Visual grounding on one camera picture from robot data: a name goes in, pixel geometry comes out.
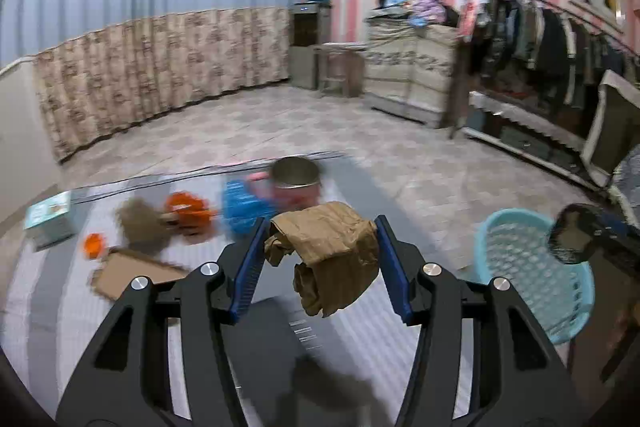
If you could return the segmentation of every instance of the clothing rail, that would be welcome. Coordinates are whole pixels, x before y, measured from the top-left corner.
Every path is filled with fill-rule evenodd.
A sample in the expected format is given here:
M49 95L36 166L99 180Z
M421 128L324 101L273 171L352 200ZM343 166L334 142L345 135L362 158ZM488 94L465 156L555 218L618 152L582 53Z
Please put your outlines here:
M569 15L570 17L573 17L575 19L579 19L581 20L583 23L588 24L589 26L592 26L593 28L597 29L597 31L604 33L607 37L611 38L612 40L615 40L620 46L622 46L624 49L626 49L629 53L631 53L632 56L634 57L638 57L639 55L632 50L629 46L627 46L624 42L622 42L619 38L614 37L613 35L611 35L609 32L603 31L601 28L598 28L594 23L588 21L587 19L585 19L584 17L580 17L579 15L575 14L574 12L567 10L566 8L562 8L560 6L558 6L557 4L553 4L552 2L549 2L547 0L536 0L539 1L543 4L546 4L547 6L550 6L552 8L555 8L556 10L560 10L562 12L567 13L567 15Z

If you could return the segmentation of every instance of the blue plastic bag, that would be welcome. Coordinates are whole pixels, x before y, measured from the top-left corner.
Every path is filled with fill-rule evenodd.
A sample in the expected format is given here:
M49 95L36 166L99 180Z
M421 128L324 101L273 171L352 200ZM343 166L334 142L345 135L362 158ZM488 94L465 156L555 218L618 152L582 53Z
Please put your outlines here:
M271 219L277 213L269 201L261 200L249 192L244 181L226 182L222 194L222 216L232 232L249 233L258 217Z

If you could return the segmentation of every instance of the pile of clothes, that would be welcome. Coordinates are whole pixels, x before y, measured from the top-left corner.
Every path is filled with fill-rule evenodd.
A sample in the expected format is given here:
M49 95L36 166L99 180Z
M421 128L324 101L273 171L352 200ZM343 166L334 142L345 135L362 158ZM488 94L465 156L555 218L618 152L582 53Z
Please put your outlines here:
M404 18L414 27L429 24L458 26L458 13L444 0L378 0L378 8L370 12L370 18Z
M481 84L553 117L563 105L583 110L588 132L597 87L611 70L632 84L638 57L604 33L591 33L571 14L537 0L466 0L459 34L472 43L470 73Z

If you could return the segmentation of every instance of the gray and white striped mat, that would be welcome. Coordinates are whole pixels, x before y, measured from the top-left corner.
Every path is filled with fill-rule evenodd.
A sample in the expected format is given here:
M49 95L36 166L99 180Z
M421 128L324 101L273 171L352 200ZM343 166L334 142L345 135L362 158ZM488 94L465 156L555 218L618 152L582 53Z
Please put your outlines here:
M399 239L418 246L427 261L448 265L433 243L349 157L340 153L318 153L312 157L322 164L324 171L322 201L345 201L369 219L385 214ZM85 258L81 239L87 233L99 232L104 234L108 245L120 245L122 238L114 211L132 196L161 206L171 192L186 190L206 198L212 206L220 206L228 179L267 165L267 161L258 161L79 188L72 195L78 233L47 250L34 251L29 242L22 246L4 309L0 345L27 389L50 415L55 416L76 363L111 306L88 284L98 261ZM174 241L161 253L160 259L194 269L205 261L215 261L230 242L223 230L200 245ZM405 327L394 314L381 275L347 309L327 319L307 317L291 285L295 263L292 255L278 269L265 265L254 305L240 325L228 328L225 338L235 337L238 341L229 344L243 346L251 335L260 336L260 320L274 312L277 304L286 311L283 315L286 327L297 336L296 345L302 355L313 357L332 375L351 378L366 387L368 397L357 399L354 406L357 423L393 425L414 360L418 328ZM179 325L170 327L169 340L174 411L190 417L184 391ZM472 375L469 340L465 339L463 344L456 416L468 409ZM245 363L247 357L239 356L231 347L229 358L250 426L271 424L280 414L271 404L277 403L282 393L288 393L287 386L297 386L296 379L284 375L286 381L283 380L281 390L277 390L275 384L258 385L260 378L255 378L255 371L269 371L264 364L260 367L265 357ZM277 373L283 370L282 364L276 368ZM261 375L261 378L273 382L275 377ZM321 424L306 422L305 425Z

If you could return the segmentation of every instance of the storage box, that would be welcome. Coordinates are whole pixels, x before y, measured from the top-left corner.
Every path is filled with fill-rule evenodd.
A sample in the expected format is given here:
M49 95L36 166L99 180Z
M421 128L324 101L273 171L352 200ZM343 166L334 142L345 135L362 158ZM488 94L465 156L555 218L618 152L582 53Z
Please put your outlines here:
M52 245L76 233L72 220L71 192L60 192L32 204L24 219L24 231L36 248Z

